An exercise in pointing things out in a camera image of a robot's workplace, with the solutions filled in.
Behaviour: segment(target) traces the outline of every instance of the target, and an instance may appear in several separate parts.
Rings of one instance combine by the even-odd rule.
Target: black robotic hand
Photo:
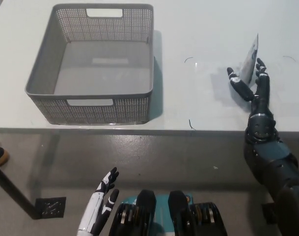
[[[275,221],[283,236],[299,236],[298,161],[280,140],[276,122],[269,110],[270,77],[262,60],[256,64],[255,94],[231,68],[230,84],[251,102],[245,130],[244,157],[255,178],[265,185],[274,200]]]

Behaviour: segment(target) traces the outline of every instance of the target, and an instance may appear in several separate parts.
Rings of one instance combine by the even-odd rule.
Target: robotic hand
[[[244,156],[255,178],[274,200],[274,213],[283,236],[299,236],[299,170],[298,161],[280,140],[276,122],[269,110],[270,78],[266,66],[257,59],[257,90],[252,90],[227,68],[230,84],[245,100],[251,102],[245,130]]]
[[[114,182],[119,175],[116,171],[116,167],[113,168],[101,181],[96,191],[92,194],[84,215],[77,231],[77,236],[98,236],[105,226],[114,203],[119,195],[119,190],[114,189],[111,193],[108,201],[101,210],[104,196],[110,189],[114,188]]]

